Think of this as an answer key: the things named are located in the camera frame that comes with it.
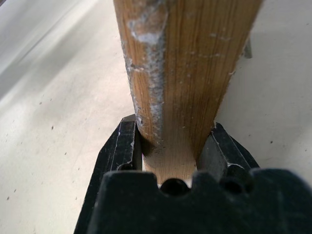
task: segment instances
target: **wood grain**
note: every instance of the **wood grain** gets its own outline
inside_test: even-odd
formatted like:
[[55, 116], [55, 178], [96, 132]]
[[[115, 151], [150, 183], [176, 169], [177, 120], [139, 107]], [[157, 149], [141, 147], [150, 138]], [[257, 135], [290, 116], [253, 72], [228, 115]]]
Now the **wood grain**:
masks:
[[114, 0], [146, 169], [195, 169], [262, 0]]

